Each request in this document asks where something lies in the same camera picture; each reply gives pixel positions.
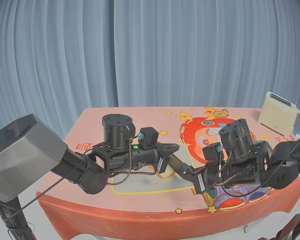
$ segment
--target cable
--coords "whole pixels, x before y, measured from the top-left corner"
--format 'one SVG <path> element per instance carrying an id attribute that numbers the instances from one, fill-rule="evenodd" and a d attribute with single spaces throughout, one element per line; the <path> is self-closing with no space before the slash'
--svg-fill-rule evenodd
<path id="1" fill-rule="evenodd" d="M 258 190 L 259 188 L 261 188 L 261 186 L 263 186 L 263 185 L 265 185 L 265 183 L 267 182 L 267 181 L 269 181 L 270 180 L 270 178 L 275 174 L 275 172 L 277 171 L 277 169 L 284 163 L 284 161 L 288 158 L 288 156 L 296 149 L 296 147 L 298 147 L 300 145 L 300 141 L 298 142 L 298 144 L 289 152 L 289 154 L 281 161 L 281 163 L 278 165 L 278 167 L 274 170 L 274 172 L 272 172 L 272 174 L 263 182 L 263 183 L 261 183 L 257 188 L 255 188 L 254 190 L 252 190 L 251 192 L 249 192 L 249 193 L 247 193 L 247 194 L 244 194 L 244 195 L 232 195 L 232 194 L 230 194 L 230 193 L 228 193 L 225 189 L 224 189 L 224 187 L 223 186 L 221 186 L 222 187 L 222 189 L 223 189 L 223 191 L 227 194 L 227 195 L 229 195 L 229 196 L 231 196 L 231 197 L 245 197 L 245 196 L 248 196 L 249 194 L 251 194 L 251 193 L 254 193 L 256 190 Z"/>
<path id="2" fill-rule="evenodd" d="M 131 155 L 131 140 L 129 141 L 129 159 L 130 159 L 130 165 L 129 165 L 129 171 L 127 172 L 127 176 L 120 182 L 116 182 L 116 183 L 107 183 L 107 185 L 119 185 L 123 182 L 126 181 L 126 179 L 129 177 L 130 175 L 130 171 L 131 171 L 131 168 L 132 168 L 132 155 Z"/>
<path id="3" fill-rule="evenodd" d="M 32 223 L 30 223 L 30 222 L 27 222 L 27 223 L 29 223 L 29 224 L 31 224 L 31 225 L 33 225 L 33 235 L 35 234 L 35 225 L 34 224 L 32 224 Z"/>
<path id="4" fill-rule="evenodd" d="M 92 149 L 89 149 L 87 151 L 84 152 L 83 156 Z M 30 204 L 32 204 L 35 200 L 39 199 L 41 196 L 43 196 L 46 192 L 48 192 L 49 190 L 51 190 L 53 187 L 55 187 L 57 184 L 59 184 L 62 180 L 64 180 L 67 176 L 69 176 L 72 172 L 74 172 L 79 165 L 84 161 L 85 157 L 83 157 L 82 161 L 76 166 L 74 167 L 70 172 L 68 172 L 65 176 L 63 176 L 61 179 L 59 179 L 56 183 L 54 183 L 52 186 L 50 186 L 49 188 L 47 188 L 45 191 L 43 191 L 40 195 L 38 195 L 35 199 L 31 200 L 29 203 L 27 203 L 24 207 L 22 207 L 20 210 L 16 211 L 14 214 L 12 214 L 10 217 L 3 219 L 3 221 L 8 221 L 10 219 L 12 219 L 14 216 L 16 216 L 17 214 L 19 214 L 20 212 L 22 212 L 25 208 L 27 208 Z"/>
<path id="5" fill-rule="evenodd" d="M 7 230 L 7 233 L 9 235 L 10 239 L 13 240 L 13 238 L 11 237 L 11 234 L 9 233 L 9 230 Z"/>
<path id="6" fill-rule="evenodd" d="M 231 179 L 229 178 L 229 179 L 227 179 L 225 182 L 222 182 L 222 183 L 216 183 L 216 180 L 217 180 L 217 178 L 218 178 L 218 175 L 219 175 L 219 173 L 220 172 L 222 172 L 223 170 L 224 170 L 224 168 L 226 167 L 226 165 L 228 164 L 228 162 L 229 162 L 229 159 L 230 159 L 230 157 L 231 157 L 231 153 L 232 153 L 232 151 L 230 151 L 230 154 L 229 154 L 229 156 L 228 156 L 228 158 L 227 158 L 227 161 L 225 162 L 225 164 L 223 165 L 223 167 L 218 171 L 218 173 L 216 174 L 216 176 L 214 177 L 214 185 L 215 186 L 222 186 L 223 184 L 226 184 L 227 182 L 229 182 Z"/>
<path id="7" fill-rule="evenodd" d="M 130 172 L 130 174 L 144 174 L 144 175 L 150 175 L 150 176 L 155 175 L 157 172 L 155 167 L 152 164 L 147 164 L 147 166 L 152 166 L 154 168 L 154 172 Z M 119 174 L 126 174 L 126 173 L 128 173 L 128 172 L 126 172 L 126 171 L 119 172 Z"/>

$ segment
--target cartoon print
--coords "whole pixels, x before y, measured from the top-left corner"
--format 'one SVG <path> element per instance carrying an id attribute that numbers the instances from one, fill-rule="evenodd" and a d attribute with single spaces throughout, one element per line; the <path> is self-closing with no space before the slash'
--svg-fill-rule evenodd
<path id="1" fill-rule="evenodd" d="M 257 188 L 258 185 L 252 185 L 252 186 L 236 186 L 231 189 L 227 189 L 226 191 L 233 195 L 244 195 L 255 188 Z M 245 197 L 231 197 L 227 195 L 221 187 L 216 187 L 217 189 L 217 197 L 215 199 L 212 199 L 207 193 L 203 194 L 203 198 L 205 203 L 208 206 L 208 211 L 214 206 L 216 211 L 218 210 L 231 210 L 239 208 L 247 203 L 255 203 L 261 199 L 266 198 L 271 194 L 271 188 L 260 188 L 258 191 L 255 191 L 254 193 L 245 196 Z"/>
<path id="2" fill-rule="evenodd" d="M 210 143 L 221 142 L 218 134 L 219 130 L 226 124 L 231 123 L 234 119 L 227 118 L 229 112 L 226 109 L 217 111 L 213 107 L 205 107 L 205 114 L 207 117 L 194 117 L 192 120 L 186 120 L 180 127 L 179 134 L 182 142 L 188 147 L 190 155 L 198 162 L 205 164 L 207 161 L 204 159 L 202 149 Z M 257 138 L 250 130 L 253 141 Z M 243 195 L 254 190 L 258 185 L 253 186 L 236 186 L 227 191 L 233 195 Z M 214 214 L 218 210 L 231 210 L 241 207 L 247 203 L 254 203 L 261 199 L 266 198 L 271 193 L 271 188 L 260 188 L 258 191 L 243 197 L 235 198 L 227 195 L 221 187 L 217 189 L 217 197 L 212 199 L 207 193 L 202 196 L 208 206 L 208 212 Z"/>
<path id="3" fill-rule="evenodd" d="M 229 116 L 229 112 L 226 109 L 221 111 L 216 111 L 217 109 L 212 107 L 205 107 L 205 109 L 205 114 L 208 117 L 186 120 L 179 130 L 181 141 L 187 146 L 190 155 L 202 164 L 207 162 L 204 159 L 202 149 L 210 143 L 221 142 L 219 130 L 234 121 L 234 119 L 226 118 Z M 256 141 L 254 134 L 252 132 L 251 134 L 253 140 Z"/>

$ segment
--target light blue curtain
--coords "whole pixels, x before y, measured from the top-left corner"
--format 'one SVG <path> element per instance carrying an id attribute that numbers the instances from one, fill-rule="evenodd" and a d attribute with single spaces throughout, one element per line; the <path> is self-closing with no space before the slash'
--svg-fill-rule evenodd
<path id="1" fill-rule="evenodd" d="M 0 0 L 0 127 L 88 107 L 300 108 L 297 0 Z M 300 133 L 300 118 L 294 133 Z"/>
<path id="2" fill-rule="evenodd" d="M 300 108 L 300 2 L 115 0 L 119 106 Z M 300 121 L 295 125 L 300 132 Z"/>
<path id="3" fill-rule="evenodd" d="M 0 1 L 0 128 L 35 113 L 64 138 L 117 106 L 113 1 Z"/>

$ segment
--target toaster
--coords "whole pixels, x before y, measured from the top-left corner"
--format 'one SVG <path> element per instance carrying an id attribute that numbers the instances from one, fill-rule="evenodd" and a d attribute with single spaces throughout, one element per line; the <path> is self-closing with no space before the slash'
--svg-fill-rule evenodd
<path id="1" fill-rule="evenodd" d="M 297 113 L 300 114 L 300 111 L 295 104 L 272 92 L 267 92 L 257 122 L 288 138 L 294 130 Z"/>

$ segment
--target table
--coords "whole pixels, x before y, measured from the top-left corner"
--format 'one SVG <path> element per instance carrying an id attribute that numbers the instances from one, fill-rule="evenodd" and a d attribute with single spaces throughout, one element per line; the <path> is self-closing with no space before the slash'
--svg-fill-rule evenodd
<path id="1" fill-rule="evenodd" d="M 102 116 L 110 113 L 132 117 L 136 133 L 141 127 L 152 126 L 160 133 L 158 141 L 180 143 L 175 155 L 194 167 L 205 163 L 202 148 L 220 141 L 215 128 L 240 118 L 247 120 L 254 140 L 266 140 L 272 147 L 280 141 L 295 140 L 293 135 L 285 139 L 258 124 L 260 109 L 90 108 L 83 111 L 67 135 L 65 142 L 69 148 L 83 153 L 102 142 Z M 36 195 L 59 178 L 47 173 Z M 85 233 L 116 239 L 174 240 L 223 232 L 276 211 L 290 212 L 300 198 L 299 182 L 297 178 L 283 190 L 263 188 L 242 199 L 231 198 L 217 187 L 218 195 L 212 199 L 207 194 L 195 195 L 192 184 L 169 169 L 160 176 L 130 175 L 123 184 L 106 186 L 96 195 L 88 195 L 63 180 L 39 198 L 38 203 L 63 240 Z M 241 186 L 234 191 L 244 194 L 255 187 Z"/>

